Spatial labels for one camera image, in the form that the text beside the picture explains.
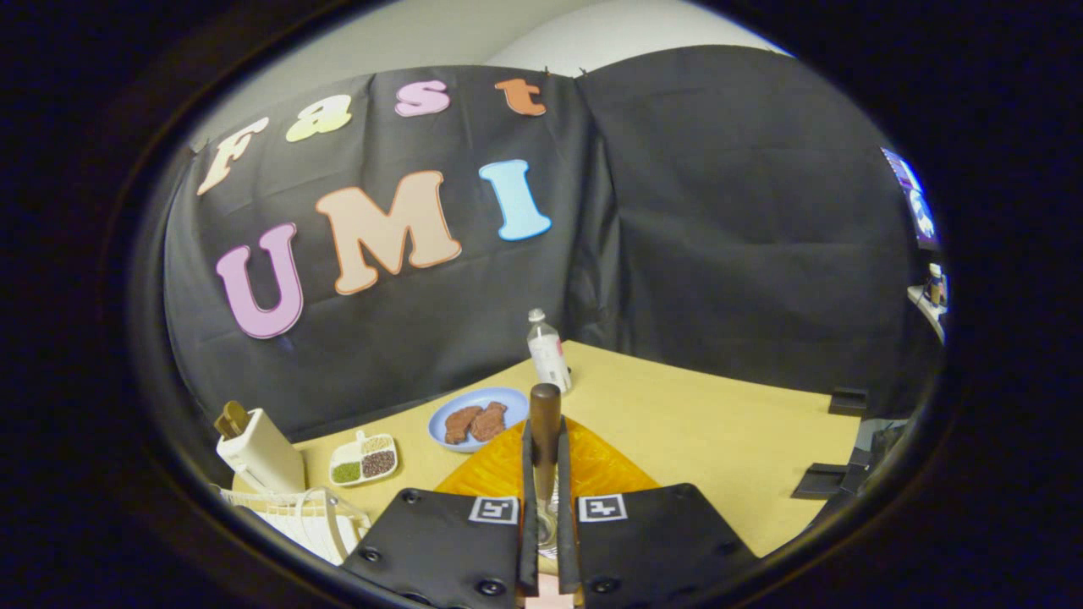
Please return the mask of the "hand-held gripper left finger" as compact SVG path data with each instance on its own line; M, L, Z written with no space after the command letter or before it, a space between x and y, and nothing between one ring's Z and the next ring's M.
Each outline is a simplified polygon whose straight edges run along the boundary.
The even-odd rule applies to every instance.
M516 472L510 495L484 497L404 488L342 563L344 570L433 608L523 608L536 596L539 528L531 471L531 425L495 438Z

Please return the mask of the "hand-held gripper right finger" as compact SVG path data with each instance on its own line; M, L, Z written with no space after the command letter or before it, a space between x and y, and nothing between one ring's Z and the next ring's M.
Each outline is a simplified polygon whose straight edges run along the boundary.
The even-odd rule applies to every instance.
M696 485L576 495L569 422L558 433L558 592L584 608L694 608L757 556Z

